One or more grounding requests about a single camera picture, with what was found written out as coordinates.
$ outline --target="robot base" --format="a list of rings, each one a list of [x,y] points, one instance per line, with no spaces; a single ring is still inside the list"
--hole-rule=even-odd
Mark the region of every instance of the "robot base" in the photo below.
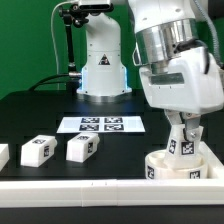
[[[123,94],[116,95],[116,96],[94,96],[94,95],[87,95],[83,93],[77,93],[77,98],[79,100],[86,100],[94,103],[114,103],[120,102],[123,100],[130,99],[132,96],[132,91],[127,91]]]

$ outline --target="paper sheet with markers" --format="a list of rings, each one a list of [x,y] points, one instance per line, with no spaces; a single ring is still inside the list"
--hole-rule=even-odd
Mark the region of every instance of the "paper sheet with markers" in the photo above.
[[[131,117],[64,117],[57,133],[145,132],[142,119]]]

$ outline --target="cable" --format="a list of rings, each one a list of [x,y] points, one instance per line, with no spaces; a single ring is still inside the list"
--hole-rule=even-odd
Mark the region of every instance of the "cable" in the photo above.
[[[33,90],[36,88],[36,86],[38,86],[39,84],[43,84],[43,83],[45,83],[46,81],[49,81],[49,80],[52,80],[52,79],[61,78],[61,77],[70,77],[70,76],[67,75],[67,74],[62,74],[62,75],[53,75],[53,76],[44,78],[44,79],[40,80],[39,82],[37,82],[35,85],[31,86],[31,87],[28,89],[28,91],[33,91]]]
[[[198,0],[193,0],[193,1],[194,1],[195,5],[197,6],[198,10],[200,11],[200,13],[202,14],[202,16],[205,18],[207,24],[208,24],[208,27],[209,27],[210,32],[212,34],[214,57],[216,59],[217,64],[223,69],[224,65],[221,61],[221,56],[220,56],[220,51],[219,51],[219,39],[218,39],[218,34],[217,34],[217,31],[216,31],[216,28],[215,28],[212,20],[208,16],[207,12],[200,5]]]
[[[210,56],[209,56],[209,50],[208,50],[208,46],[201,40],[195,40],[195,43],[198,44],[199,46],[203,46],[205,49],[205,59],[206,59],[206,63],[205,63],[205,70],[204,70],[204,74],[208,74],[209,69],[210,69]]]
[[[55,13],[58,7],[62,6],[62,5],[66,5],[66,4],[74,4],[78,2],[77,0],[71,0],[71,1],[67,1],[67,2],[62,2],[59,3],[58,5],[56,5],[52,11],[51,14],[51,35],[52,35],[52,40],[53,40],[53,46],[54,46],[54,54],[55,54],[55,60],[56,60],[56,68],[57,68],[57,74],[60,73],[60,63],[59,63],[59,58],[58,58],[58,50],[57,50],[57,44],[56,44],[56,40],[55,40],[55,30],[54,30],[54,17],[55,17]]]
[[[59,82],[45,82],[45,83],[37,83],[36,85],[32,86],[29,91],[34,91],[38,86],[43,85],[50,85],[50,84],[59,84],[59,83],[67,83],[65,81],[59,81]]]

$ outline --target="green wall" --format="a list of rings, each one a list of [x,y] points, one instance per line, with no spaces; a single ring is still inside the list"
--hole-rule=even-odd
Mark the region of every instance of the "green wall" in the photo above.
[[[1,0],[0,7],[0,98],[6,94],[27,90],[42,78],[56,74],[56,64],[51,39],[50,20],[59,0]],[[135,40],[125,6],[116,6],[108,14],[116,19],[122,29],[122,63],[128,68],[128,84],[141,88],[138,68],[133,66],[132,52]],[[223,19],[215,21],[220,30]],[[200,37],[212,51],[211,37],[204,23],[199,25]],[[56,42],[59,48],[61,72],[67,71],[67,50],[63,21],[55,17]],[[80,69],[85,64],[85,30],[73,29],[75,60]]]

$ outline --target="cylindrical base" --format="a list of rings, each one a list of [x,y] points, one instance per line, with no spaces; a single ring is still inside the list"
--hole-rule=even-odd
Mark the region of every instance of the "cylindrical base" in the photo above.
[[[79,100],[85,100],[94,103],[115,103],[123,100],[128,100],[132,96],[132,92],[123,93],[116,96],[92,96],[84,93],[78,93],[77,98]]]
[[[198,166],[186,169],[170,169],[164,164],[166,150],[148,154],[145,158],[146,179],[206,179],[208,164],[205,158],[198,154]]]

